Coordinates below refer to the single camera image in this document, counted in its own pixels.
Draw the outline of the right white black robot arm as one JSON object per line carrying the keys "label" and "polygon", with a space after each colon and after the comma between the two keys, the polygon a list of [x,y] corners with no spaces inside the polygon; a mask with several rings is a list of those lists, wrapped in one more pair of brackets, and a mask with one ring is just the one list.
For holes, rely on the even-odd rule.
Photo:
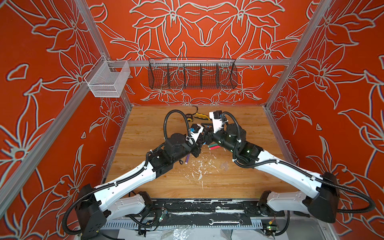
{"label": "right white black robot arm", "polygon": [[[266,191],[260,198],[267,211],[296,211],[309,214],[320,221],[335,223],[337,214],[363,214],[375,209],[375,202],[366,194],[338,184],[335,175],[311,172],[280,158],[246,140],[247,133],[229,112],[209,113],[213,130],[208,141],[232,153],[232,161],[243,169],[268,173],[297,189],[293,193]],[[368,203],[360,209],[340,209],[340,192],[353,194]]]}

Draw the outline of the purple marker pen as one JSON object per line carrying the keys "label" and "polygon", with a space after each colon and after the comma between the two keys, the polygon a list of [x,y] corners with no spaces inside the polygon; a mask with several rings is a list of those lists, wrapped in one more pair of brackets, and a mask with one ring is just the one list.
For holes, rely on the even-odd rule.
{"label": "purple marker pen", "polygon": [[185,164],[187,164],[187,163],[189,162],[189,159],[190,159],[190,154],[188,154],[188,155],[186,156]]}

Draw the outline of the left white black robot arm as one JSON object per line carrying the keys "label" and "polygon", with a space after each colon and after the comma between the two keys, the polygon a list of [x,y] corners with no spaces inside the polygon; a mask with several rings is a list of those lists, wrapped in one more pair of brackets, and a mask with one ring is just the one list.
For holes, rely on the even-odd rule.
{"label": "left white black robot arm", "polygon": [[108,221],[124,215],[136,215],[149,206],[150,197],[140,192],[125,198],[132,190],[151,182],[173,169],[176,162],[182,162],[188,155],[198,157],[204,144],[212,141],[212,135],[222,128],[222,114],[210,113],[212,123],[190,125],[187,133],[167,134],[168,119],[172,114],[188,118],[180,110],[171,110],[164,119],[164,142],[146,153],[145,160],[128,173],[99,186],[84,186],[77,200],[70,205],[62,219],[62,229],[68,235],[81,235],[91,239]]}

